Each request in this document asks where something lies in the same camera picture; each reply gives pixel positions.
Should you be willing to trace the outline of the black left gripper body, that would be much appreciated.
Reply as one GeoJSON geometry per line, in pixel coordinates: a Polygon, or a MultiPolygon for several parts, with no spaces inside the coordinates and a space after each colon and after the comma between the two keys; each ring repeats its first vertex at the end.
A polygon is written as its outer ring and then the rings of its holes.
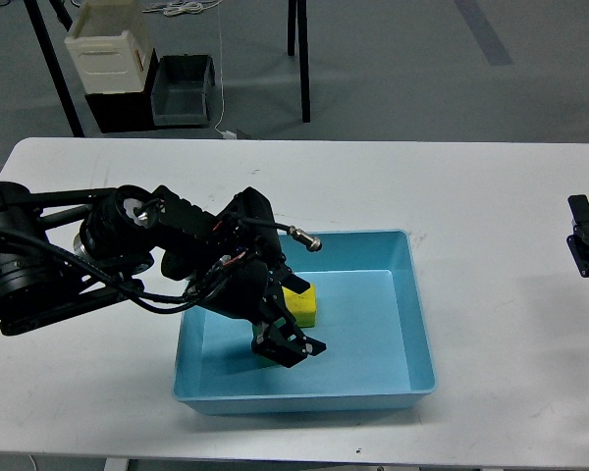
{"type": "Polygon", "coordinates": [[[187,300],[231,319],[253,325],[277,322],[283,312],[269,292],[269,269],[258,259],[221,258],[206,271],[192,275],[187,300]]]}

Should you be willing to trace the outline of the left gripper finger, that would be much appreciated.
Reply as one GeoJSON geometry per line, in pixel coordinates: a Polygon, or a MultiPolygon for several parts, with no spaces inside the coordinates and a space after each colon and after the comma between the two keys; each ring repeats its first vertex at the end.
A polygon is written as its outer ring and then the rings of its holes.
{"type": "Polygon", "coordinates": [[[308,336],[297,324],[285,302],[276,298],[263,299],[260,318],[253,324],[251,351],[286,368],[292,368],[309,356],[317,356],[327,345],[308,336]]]}
{"type": "Polygon", "coordinates": [[[289,289],[296,294],[303,294],[310,289],[311,283],[294,273],[287,265],[284,255],[278,256],[275,260],[267,262],[268,284],[267,300],[280,301],[284,298],[283,288],[289,289]]]}

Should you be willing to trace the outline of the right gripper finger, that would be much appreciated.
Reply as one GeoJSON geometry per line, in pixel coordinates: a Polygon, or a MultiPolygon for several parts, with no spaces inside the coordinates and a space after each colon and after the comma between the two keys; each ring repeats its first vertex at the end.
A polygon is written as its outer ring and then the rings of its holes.
{"type": "Polygon", "coordinates": [[[586,195],[567,199],[572,214],[572,234],[566,238],[576,267],[582,278],[589,278],[589,201],[586,195]]]}

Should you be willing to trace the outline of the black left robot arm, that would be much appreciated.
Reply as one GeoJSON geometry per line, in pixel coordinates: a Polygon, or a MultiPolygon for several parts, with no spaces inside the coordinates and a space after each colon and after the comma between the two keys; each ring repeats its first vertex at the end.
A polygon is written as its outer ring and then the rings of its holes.
{"type": "Polygon", "coordinates": [[[218,214],[165,186],[34,193],[0,182],[0,330],[16,336],[125,300],[157,314],[194,306],[255,329],[252,351],[286,367],[323,352],[288,309],[309,284],[286,263],[269,200],[247,188],[218,214]]]}

